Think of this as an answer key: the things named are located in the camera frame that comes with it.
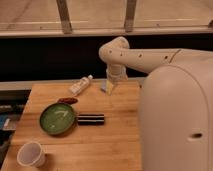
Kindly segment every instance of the cup rim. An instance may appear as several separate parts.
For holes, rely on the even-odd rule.
[[[20,156],[22,150],[23,150],[27,145],[29,145],[29,144],[36,144],[36,145],[38,145],[39,148],[40,148],[40,152],[39,152],[39,155],[35,158],[35,160],[34,160],[33,162],[30,162],[29,164],[24,164],[24,163],[22,163],[22,162],[20,161],[19,156]],[[34,165],[34,164],[40,159],[42,153],[43,153],[43,150],[42,150],[41,144],[40,144],[39,142],[36,142],[36,141],[29,141],[29,142],[23,144],[23,145],[21,146],[21,148],[19,149],[18,154],[17,154],[17,161],[18,161],[18,163],[19,163],[20,165],[22,165],[22,166],[32,166],[32,165]]]

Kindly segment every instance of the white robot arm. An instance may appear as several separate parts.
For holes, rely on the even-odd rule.
[[[129,49],[118,37],[99,55],[112,81],[125,66],[149,73],[139,102],[144,171],[212,171],[213,52]]]

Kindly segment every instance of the metal bar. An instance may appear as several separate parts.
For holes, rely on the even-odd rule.
[[[61,19],[61,27],[64,34],[72,33],[72,26],[69,17],[69,10],[66,0],[56,0],[58,5],[58,12]]]
[[[133,31],[137,0],[127,0],[124,28],[126,32]]]

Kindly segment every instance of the black wall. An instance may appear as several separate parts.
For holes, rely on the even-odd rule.
[[[99,47],[114,37],[1,38],[0,81],[105,77]],[[213,34],[126,36],[131,48],[213,51]],[[144,76],[128,69],[129,76]]]

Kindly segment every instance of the bottle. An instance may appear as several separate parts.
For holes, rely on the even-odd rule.
[[[92,79],[93,79],[92,75],[89,75],[88,77],[83,77],[77,83],[71,85],[69,90],[71,91],[72,94],[74,94],[74,96],[77,96],[90,85]]]

